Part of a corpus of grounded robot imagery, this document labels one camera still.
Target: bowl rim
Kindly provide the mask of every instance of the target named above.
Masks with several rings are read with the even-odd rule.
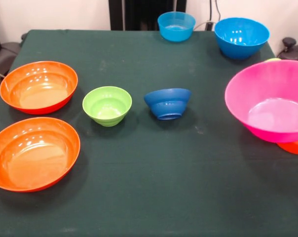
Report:
[[[96,118],[96,117],[94,117],[94,116],[91,116],[91,115],[86,111],[85,106],[84,106],[84,101],[87,99],[87,97],[88,97],[92,92],[94,92],[94,91],[96,91],[96,90],[99,90],[99,89],[102,89],[102,88],[116,88],[116,89],[119,89],[119,90],[121,90],[122,92],[124,92],[124,93],[126,93],[126,94],[128,95],[128,97],[130,98],[130,104],[129,104],[128,108],[126,109],[126,111],[125,111],[124,113],[122,113],[121,115],[115,116],[115,117],[113,117],[113,118],[106,118],[106,119],[104,119],[104,118]],[[85,97],[84,97],[83,100],[82,100],[82,108],[83,108],[83,111],[84,111],[89,117],[94,118],[94,119],[97,119],[97,120],[99,120],[99,121],[109,121],[109,120],[116,119],[116,118],[119,118],[119,117],[121,117],[121,116],[126,115],[126,114],[128,113],[128,111],[130,110],[132,104],[133,104],[133,99],[132,99],[131,95],[128,93],[128,91],[124,90],[124,89],[121,88],[121,87],[118,87],[118,86],[112,86],[112,85],[106,85],[106,86],[101,86],[101,87],[94,88],[93,90],[90,90],[90,91],[85,95]]]
[[[298,64],[298,61],[295,61],[295,60],[286,60],[286,59],[282,59],[282,60],[277,60],[277,61],[270,61],[268,62],[268,64],[263,61],[263,62],[259,62],[259,63],[256,63],[256,64],[253,64],[249,67],[246,67],[244,68],[243,70],[239,71],[237,74],[235,74],[233,76],[233,78],[228,82],[225,90],[224,90],[224,102],[226,104],[226,107],[228,108],[229,112],[236,118],[238,119],[240,122],[242,122],[243,124],[249,126],[249,127],[252,127],[252,128],[255,128],[255,129],[258,129],[258,130],[261,130],[261,131],[265,131],[265,132],[272,132],[272,133],[279,133],[279,134],[292,134],[292,133],[298,133],[298,130],[297,131],[293,131],[293,132],[281,132],[281,131],[273,131],[273,130],[266,130],[266,129],[262,129],[260,127],[257,127],[257,126],[253,126],[251,124],[249,124],[247,121],[245,121],[244,119],[241,119],[240,116],[237,116],[231,109],[231,107],[229,106],[229,104],[227,103],[227,97],[228,97],[228,90],[229,90],[229,87],[231,86],[232,82],[235,80],[235,78],[237,77],[238,74],[242,73],[243,71],[246,71],[246,70],[249,70],[250,68],[253,68],[253,67],[258,67],[259,65],[261,64],[264,64],[264,65],[270,65],[270,64],[280,64],[280,63],[284,63],[284,62],[290,62],[292,64]]]
[[[158,22],[158,24],[159,24],[159,27],[160,27],[160,25],[161,25],[161,17],[162,17],[162,16],[164,16],[164,15],[170,15],[170,14],[174,14],[174,13],[178,13],[178,14],[180,14],[180,15],[184,15],[184,16],[190,16],[190,17],[193,19],[193,21],[194,21],[194,24],[192,25],[192,27],[187,28],[187,29],[180,29],[180,30],[177,30],[177,31],[187,31],[187,30],[190,30],[191,28],[194,28],[194,26],[195,26],[195,24],[196,24],[196,19],[195,19],[195,17],[193,17],[191,14],[188,14],[188,13],[186,13],[186,12],[181,12],[181,11],[168,11],[168,12],[164,12],[164,13],[162,13],[161,15],[159,15],[158,20],[157,20],[157,22]]]
[[[75,79],[75,84],[74,84],[74,88],[73,88],[73,90],[69,93],[69,95],[68,95],[66,98],[64,98],[63,100],[60,100],[60,101],[58,101],[58,102],[56,102],[56,103],[54,103],[54,104],[52,104],[52,105],[49,105],[49,106],[46,106],[46,107],[40,107],[40,108],[32,108],[32,109],[30,109],[30,108],[25,108],[25,107],[21,107],[21,106],[16,106],[16,105],[12,104],[11,102],[8,102],[7,100],[5,100],[5,99],[3,98],[2,93],[1,93],[1,88],[2,88],[2,87],[4,86],[4,84],[5,84],[5,80],[6,80],[6,78],[7,78],[9,75],[11,75],[11,74],[13,74],[14,72],[16,72],[17,70],[20,70],[20,69],[22,69],[22,68],[24,68],[24,67],[27,67],[27,66],[32,65],[32,64],[37,64],[37,63],[40,63],[40,64],[42,64],[42,63],[61,64],[61,65],[65,66],[66,68],[70,69],[70,70],[74,73],[74,75],[75,75],[75,78],[74,78],[74,79]],[[71,96],[74,94],[74,92],[75,92],[77,86],[78,86],[78,75],[77,75],[77,73],[75,72],[75,70],[74,70],[72,67],[70,67],[69,65],[67,65],[67,64],[65,64],[65,63],[58,62],[58,61],[49,61],[49,60],[46,60],[46,61],[35,61],[35,62],[31,62],[31,63],[23,64],[22,66],[17,67],[17,68],[14,69],[13,71],[9,72],[9,73],[6,75],[5,78],[3,78],[3,80],[2,80],[2,82],[1,82],[1,84],[0,84],[0,97],[2,98],[2,100],[3,100],[6,104],[8,104],[9,106],[14,107],[14,108],[16,108],[16,109],[18,109],[18,110],[37,111],[37,110],[48,109],[48,108],[50,108],[50,107],[52,107],[52,106],[55,106],[55,105],[57,105],[57,104],[59,104],[59,103],[65,101],[65,100],[67,100],[69,97],[71,97]]]
[[[231,20],[231,19],[243,19],[243,20],[252,21],[252,22],[256,22],[256,23],[260,24],[260,25],[263,26],[265,29],[267,29],[268,36],[267,36],[266,40],[263,41],[263,42],[261,42],[261,43],[252,44],[252,45],[240,45],[240,44],[234,44],[234,43],[232,43],[232,42],[230,42],[230,41],[227,41],[227,40],[221,38],[221,37],[217,34],[217,31],[216,31],[216,27],[217,27],[217,25],[220,24],[220,22],[223,22],[223,21],[225,21],[225,20]],[[241,47],[253,47],[253,46],[259,46],[259,45],[265,44],[265,43],[269,40],[270,35],[271,35],[271,33],[270,33],[268,27],[266,27],[263,23],[261,23],[261,22],[259,22],[259,21],[256,21],[256,20],[253,20],[253,19],[250,19],[250,18],[246,18],[246,17],[228,17],[228,18],[222,19],[222,20],[220,20],[219,22],[217,22],[217,23],[215,24],[214,32],[215,32],[215,35],[216,35],[218,38],[222,39],[223,41],[225,41],[225,42],[227,42],[227,43],[229,43],[229,44],[231,44],[231,45],[236,45],[236,46],[241,46]]]
[[[81,148],[81,141],[80,141],[80,137],[78,135],[78,132],[69,123],[67,123],[67,122],[65,122],[61,119],[58,119],[58,118],[52,118],[52,117],[27,118],[27,119],[15,122],[15,123],[7,126],[6,128],[2,129],[0,131],[0,135],[2,133],[4,133],[5,131],[7,131],[8,129],[10,129],[11,127],[18,126],[19,124],[24,123],[24,122],[29,122],[29,121],[39,120],[39,119],[44,119],[47,122],[59,122],[59,123],[62,123],[63,125],[65,125],[66,127],[70,128],[71,130],[73,130],[73,132],[75,133],[76,141],[78,142],[78,150],[75,152],[75,158],[74,158],[73,162],[69,165],[68,169],[66,169],[61,175],[59,175],[58,178],[56,178],[53,181],[49,181],[47,183],[44,183],[39,187],[30,188],[30,189],[13,189],[13,188],[8,188],[8,187],[4,187],[4,186],[0,185],[1,189],[12,191],[12,192],[26,193],[26,192],[36,192],[36,191],[40,191],[42,189],[48,188],[48,187],[50,187],[51,184],[55,184],[56,181],[59,181],[60,179],[62,179],[72,169],[72,167],[74,166],[76,160],[78,159],[79,153],[80,153],[80,148]]]

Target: lime green bowl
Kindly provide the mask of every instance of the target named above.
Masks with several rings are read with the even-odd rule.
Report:
[[[91,90],[82,102],[85,113],[105,127],[115,126],[122,121],[131,105],[130,94],[115,86],[103,86]]]

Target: light blue bowl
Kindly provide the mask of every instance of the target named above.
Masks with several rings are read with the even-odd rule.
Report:
[[[269,30],[247,18],[226,18],[215,25],[215,35],[222,53],[232,59],[246,59],[259,51],[269,39]]]
[[[179,11],[166,12],[158,17],[162,37],[172,42],[188,39],[192,35],[195,22],[194,17]]]

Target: green cloth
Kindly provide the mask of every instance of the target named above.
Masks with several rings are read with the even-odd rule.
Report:
[[[0,189],[0,236],[298,236],[298,156],[253,136],[224,103],[238,71],[272,57],[266,44],[245,61],[227,59],[213,32],[170,43],[159,32],[30,31],[12,68],[55,60],[76,70],[72,100],[47,116],[74,126],[81,152],[47,190]],[[82,110],[84,95],[104,85],[133,98],[115,127]],[[192,91],[188,108],[158,121],[143,96],[172,87]],[[0,131],[31,117],[0,99]]]

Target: plastic bowl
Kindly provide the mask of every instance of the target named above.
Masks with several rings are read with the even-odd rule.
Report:
[[[144,100],[157,119],[171,120],[182,116],[191,94],[187,89],[163,89],[148,93]]]
[[[225,90],[225,102],[259,138],[298,141],[298,61],[262,62],[240,71]]]
[[[267,42],[269,30],[247,18],[227,18],[215,25],[215,35],[222,53],[232,59],[246,59]]]
[[[0,85],[8,105],[32,115],[44,115],[63,107],[78,84],[75,71],[66,64],[42,61],[10,72]]]
[[[112,127],[123,120],[132,105],[130,94],[119,87],[103,86],[90,91],[82,102],[85,113],[98,124]]]
[[[160,15],[158,24],[162,37],[172,42],[181,42],[192,35],[195,19],[187,13],[171,11]]]
[[[35,192],[61,180],[74,165],[80,139],[55,118],[30,118],[0,132],[0,188]]]

